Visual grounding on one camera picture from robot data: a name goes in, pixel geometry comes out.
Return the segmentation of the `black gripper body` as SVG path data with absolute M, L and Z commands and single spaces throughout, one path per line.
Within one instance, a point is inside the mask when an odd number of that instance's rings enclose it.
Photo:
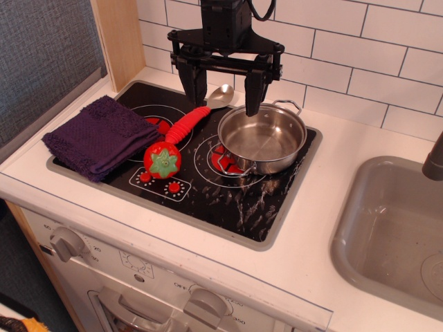
M 259 36 L 253 20 L 270 18 L 276 2 L 259 16 L 252 1 L 201 1 L 200 29 L 172 30 L 171 62 L 185 80 L 196 80 L 206 71 L 244 75 L 257 70 L 265 80 L 279 80 L 284 46 Z

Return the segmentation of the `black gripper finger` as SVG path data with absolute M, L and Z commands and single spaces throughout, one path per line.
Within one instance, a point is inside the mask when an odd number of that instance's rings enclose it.
M 260 105 L 265 99 L 268 85 L 272 82 L 272 79 L 272 73 L 269 71 L 252 70 L 246 74 L 244 86 L 247 116 L 254 116 L 258 113 Z
M 202 106 L 207 93 L 206 69 L 185 62 L 179 62 L 177 69 L 184 92 L 189 101 L 196 107 Z

